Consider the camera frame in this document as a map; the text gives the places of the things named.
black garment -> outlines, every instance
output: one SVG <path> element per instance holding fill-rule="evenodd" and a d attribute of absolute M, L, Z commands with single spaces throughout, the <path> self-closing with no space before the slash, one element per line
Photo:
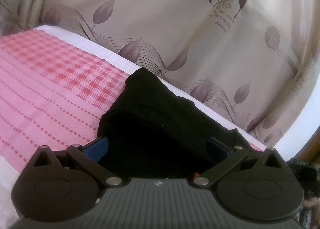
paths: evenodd
<path fill-rule="evenodd" d="M 207 139 L 255 152 L 237 129 L 228 130 L 175 96 L 154 74 L 141 68 L 100 121 L 98 136 L 109 139 L 100 163 L 127 177 L 192 177 L 215 162 L 207 153 Z"/>

pink bedsheet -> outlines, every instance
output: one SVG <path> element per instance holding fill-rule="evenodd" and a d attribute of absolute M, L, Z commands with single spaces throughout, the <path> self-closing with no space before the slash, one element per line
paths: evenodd
<path fill-rule="evenodd" d="M 0 155 L 21 172 L 39 145 L 96 138 L 128 74 L 44 31 L 0 39 Z"/>

